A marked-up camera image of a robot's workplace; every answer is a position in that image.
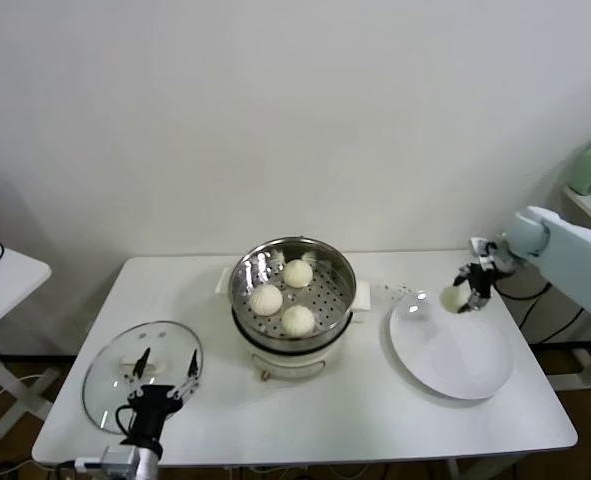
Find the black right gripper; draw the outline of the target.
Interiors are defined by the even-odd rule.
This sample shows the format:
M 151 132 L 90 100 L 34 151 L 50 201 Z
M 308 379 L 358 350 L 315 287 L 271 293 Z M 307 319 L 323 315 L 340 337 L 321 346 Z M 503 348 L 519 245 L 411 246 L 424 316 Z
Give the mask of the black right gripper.
M 459 287 L 469 283 L 471 294 L 457 310 L 458 314 L 479 311 L 486 307 L 491 297 L 491 287 L 495 282 L 495 269 L 492 266 L 470 263 L 459 269 L 452 286 Z

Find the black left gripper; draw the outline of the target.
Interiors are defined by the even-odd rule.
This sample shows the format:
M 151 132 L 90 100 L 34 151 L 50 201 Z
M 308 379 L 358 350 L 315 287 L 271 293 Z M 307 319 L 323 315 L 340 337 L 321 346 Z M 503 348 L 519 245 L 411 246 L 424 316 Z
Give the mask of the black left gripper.
M 128 427 L 121 424 L 122 445 L 160 446 L 161 434 L 168 416 L 180 411 L 183 400 L 194 393 L 200 382 L 200 350 L 195 349 L 188 367 L 187 377 L 175 389 L 169 385 L 144 385 L 142 377 L 151 349 L 146 348 L 135 361 L 130 374 L 124 376 L 128 387 L 127 403 L 121 410 L 130 410 L 132 421 Z

